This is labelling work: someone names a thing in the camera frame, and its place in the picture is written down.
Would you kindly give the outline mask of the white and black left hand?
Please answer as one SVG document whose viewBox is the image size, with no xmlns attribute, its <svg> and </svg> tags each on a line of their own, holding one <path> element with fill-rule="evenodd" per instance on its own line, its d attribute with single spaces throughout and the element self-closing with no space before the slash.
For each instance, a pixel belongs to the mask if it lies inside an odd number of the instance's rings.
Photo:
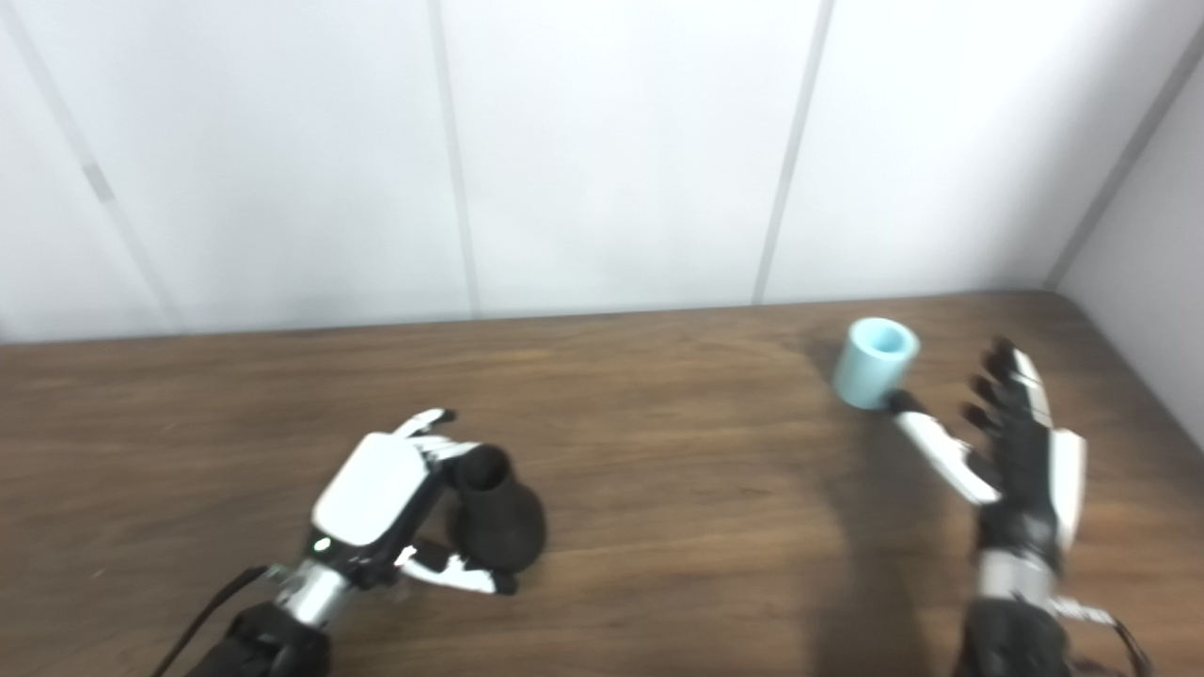
<svg viewBox="0 0 1204 677">
<path fill-rule="evenodd" d="M 433 432 L 453 419 L 452 410 L 427 410 L 394 432 L 366 434 L 312 510 L 309 560 L 360 590 L 408 575 L 433 585 L 517 595 L 514 575 L 419 536 L 439 498 L 455 487 L 458 465 L 482 448 Z"/>
</svg>

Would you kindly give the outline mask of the white and black right hand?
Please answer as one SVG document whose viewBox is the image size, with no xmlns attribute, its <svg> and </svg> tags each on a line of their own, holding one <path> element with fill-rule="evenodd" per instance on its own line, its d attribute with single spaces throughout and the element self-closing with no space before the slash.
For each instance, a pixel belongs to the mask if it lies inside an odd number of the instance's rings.
<svg viewBox="0 0 1204 677">
<path fill-rule="evenodd" d="M 886 406 L 929 466 L 976 506 L 976 549 L 1035 558 L 1060 575 L 1084 510 L 1086 441 L 1054 425 L 1039 370 L 1010 338 L 985 352 L 972 392 L 980 404 L 962 413 L 986 451 L 955 437 L 911 392 L 892 392 Z"/>
</svg>

